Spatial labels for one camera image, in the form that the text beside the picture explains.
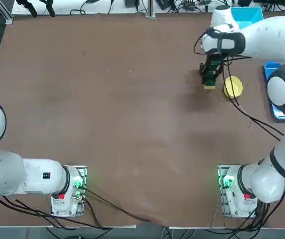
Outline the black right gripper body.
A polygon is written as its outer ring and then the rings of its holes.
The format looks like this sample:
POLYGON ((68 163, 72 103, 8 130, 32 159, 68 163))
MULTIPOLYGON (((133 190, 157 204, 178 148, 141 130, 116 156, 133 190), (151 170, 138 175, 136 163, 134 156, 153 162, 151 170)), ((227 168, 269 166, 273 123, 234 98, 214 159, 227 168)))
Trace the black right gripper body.
POLYGON ((207 68, 215 67, 217 68, 218 66, 221 66, 224 60, 224 56, 220 55, 219 53, 214 53, 214 54, 208 54, 206 56, 206 63, 205 66, 207 68))

